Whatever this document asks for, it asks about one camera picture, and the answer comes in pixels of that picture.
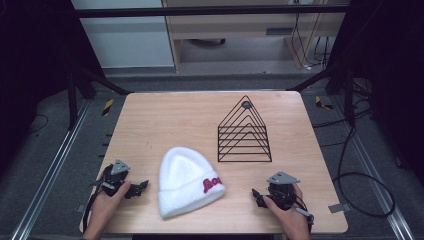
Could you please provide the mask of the person's right hand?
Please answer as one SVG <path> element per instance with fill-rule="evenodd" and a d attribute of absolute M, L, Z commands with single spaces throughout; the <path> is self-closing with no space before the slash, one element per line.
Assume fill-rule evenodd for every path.
<path fill-rule="evenodd" d="M 275 215 L 280 222 L 283 233 L 286 235 L 290 231 L 308 231 L 308 223 L 305 216 L 295 208 L 284 211 L 280 209 L 273 200 L 267 196 L 263 197 L 268 209 Z"/>

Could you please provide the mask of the white cabinet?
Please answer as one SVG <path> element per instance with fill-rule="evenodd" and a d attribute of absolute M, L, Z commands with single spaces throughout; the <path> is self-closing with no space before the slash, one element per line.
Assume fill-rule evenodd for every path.
<path fill-rule="evenodd" d="M 161 0 L 71 0 L 76 10 L 161 8 Z M 103 69 L 173 67 L 164 17 L 81 18 Z"/>

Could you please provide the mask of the person's left hand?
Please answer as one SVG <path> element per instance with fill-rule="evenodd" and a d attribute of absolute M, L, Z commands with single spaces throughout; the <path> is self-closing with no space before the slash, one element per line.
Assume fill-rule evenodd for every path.
<path fill-rule="evenodd" d="M 113 217 L 130 186 L 131 182 L 125 181 L 113 196 L 100 193 L 92 205 L 89 225 L 105 226 Z"/>

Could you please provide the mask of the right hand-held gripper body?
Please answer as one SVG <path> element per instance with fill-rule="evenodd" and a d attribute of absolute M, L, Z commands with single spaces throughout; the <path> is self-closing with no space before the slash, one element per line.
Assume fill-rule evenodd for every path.
<path fill-rule="evenodd" d="M 269 183 L 268 198 L 282 210 L 289 210 L 297 199 L 293 185 L 300 180 L 285 172 L 279 171 L 267 179 Z"/>

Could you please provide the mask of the grey metal floor rail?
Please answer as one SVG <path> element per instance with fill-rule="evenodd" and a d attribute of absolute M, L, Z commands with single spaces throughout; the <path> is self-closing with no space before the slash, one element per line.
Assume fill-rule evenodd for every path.
<path fill-rule="evenodd" d="M 346 117 L 344 115 L 344 107 L 342 101 L 339 98 L 331 97 L 331 101 L 334 105 L 335 111 L 341 117 L 342 125 L 347 133 L 347 138 L 343 145 L 342 154 L 340 156 L 337 168 L 336 183 L 339 185 L 338 189 L 340 193 L 342 194 L 342 196 L 344 196 L 344 190 L 341 187 L 341 179 L 343 177 L 359 176 L 364 178 L 366 181 L 369 182 L 372 192 L 375 198 L 377 199 L 378 206 L 381 209 L 381 213 L 367 212 L 364 209 L 355 206 L 353 203 L 350 203 L 349 199 L 346 198 L 345 201 L 349 204 L 349 206 L 358 213 L 361 213 L 368 217 L 387 220 L 397 240 L 416 240 L 414 234 L 412 233 L 412 230 L 410 229 L 406 219 L 404 218 L 402 212 L 398 207 L 393 193 L 384 183 L 375 165 L 372 163 L 372 160 L 367 150 L 365 149 L 363 142 L 361 141 L 360 137 L 355 133 L 356 128 L 352 127 L 351 124 L 348 123 L 348 120 L 355 121 L 355 116 Z M 359 164 L 362 168 L 361 172 L 342 171 L 342 163 L 348 144 L 351 144 L 353 150 L 355 151 Z"/>
<path fill-rule="evenodd" d="M 54 186 L 56 179 L 62 169 L 62 166 L 69 154 L 69 151 L 81 129 L 86 118 L 87 111 L 91 105 L 89 100 L 83 100 L 81 108 L 77 112 L 77 120 L 70 128 L 57 150 L 52 163 L 50 164 L 42 182 L 40 183 L 30 205 L 15 228 L 11 240 L 27 240 L 31 230 L 38 219 L 38 216 Z"/>

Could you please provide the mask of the yellow black striped tape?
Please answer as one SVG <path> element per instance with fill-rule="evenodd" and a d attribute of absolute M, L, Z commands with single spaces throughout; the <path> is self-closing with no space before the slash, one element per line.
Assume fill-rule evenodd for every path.
<path fill-rule="evenodd" d="M 114 99 L 108 99 L 106 101 L 105 106 L 104 106 L 103 111 L 102 111 L 102 116 L 108 115 L 108 113 L 109 113 L 109 111 L 112 107 L 113 102 L 114 102 Z"/>
<path fill-rule="evenodd" d="M 334 109 L 331 104 L 324 104 L 319 96 L 315 96 L 315 105 L 328 110 Z"/>

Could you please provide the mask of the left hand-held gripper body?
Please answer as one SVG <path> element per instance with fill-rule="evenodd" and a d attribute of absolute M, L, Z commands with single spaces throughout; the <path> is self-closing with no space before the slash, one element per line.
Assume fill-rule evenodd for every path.
<path fill-rule="evenodd" d="M 120 159 L 107 166 L 93 186 L 103 190 L 108 196 L 113 196 L 123 184 L 130 170 L 130 166 Z"/>

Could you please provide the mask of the black horizontal frame bar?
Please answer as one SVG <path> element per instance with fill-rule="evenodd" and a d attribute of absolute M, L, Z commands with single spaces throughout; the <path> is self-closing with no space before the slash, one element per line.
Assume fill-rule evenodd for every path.
<path fill-rule="evenodd" d="M 296 14 L 296 13 L 341 13 L 350 10 L 349 4 L 336 5 L 246 5 L 166 7 L 129 9 L 86 9 L 73 12 L 79 18 L 111 17 L 156 17 L 156 16 L 203 16 L 203 15 L 246 15 L 246 14 Z"/>

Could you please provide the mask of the black metal frame stand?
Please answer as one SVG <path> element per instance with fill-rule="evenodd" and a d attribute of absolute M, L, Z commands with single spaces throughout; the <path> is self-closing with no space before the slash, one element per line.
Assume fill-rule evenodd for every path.
<path fill-rule="evenodd" d="M 61 51 L 63 53 L 64 68 L 67 72 L 69 103 L 68 129 L 72 130 L 77 126 L 79 120 L 81 119 L 81 115 L 77 113 L 76 91 L 79 91 L 84 99 L 94 99 L 96 96 L 96 90 L 91 84 L 92 81 L 99 83 L 100 85 L 120 95 L 128 95 L 130 94 L 130 91 L 109 82 L 105 78 L 104 74 L 93 72 L 80 62 L 80 59 L 78 58 L 78 52 L 84 52 L 85 48 L 87 48 L 89 54 L 92 56 L 93 61 L 96 65 L 98 65 L 98 60 L 94 55 L 94 50 L 88 40 L 87 34 L 83 29 L 79 17 L 76 16 L 77 10 L 73 6 L 71 0 L 66 1 L 69 4 L 68 21 L 71 23 L 71 28 L 73 30 L 80 32 L 79 41 L 83 44 L 83 48 L 80 49 L 77 45 L 73 44 L 70 39 L 60 40 L 60 43 L 62 44 Z"/>
<path fill-rule="evenodd" d="M 315 74 L 303 83 L 288 88 L 288 91 L 301 92 L 316 82 L 328 78 L 329 81 L 325 91 L 336 94 L 344 88 L 344 116 L 351 127 L 355 126 L 354 106 L 353 106 L 353 67 L 350 63 L 336 63 L 325 70 Z"/>

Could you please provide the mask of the white knitted beanie hat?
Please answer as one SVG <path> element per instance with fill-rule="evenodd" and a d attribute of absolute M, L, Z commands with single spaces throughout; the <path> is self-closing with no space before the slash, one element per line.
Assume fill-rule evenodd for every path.
<path fill-rule="evenodd" d="M 173 147 L 162 159 L 158 204 L 162 219 L 205 207 L 226 193 L 219 174 L 199 152 Z"/>

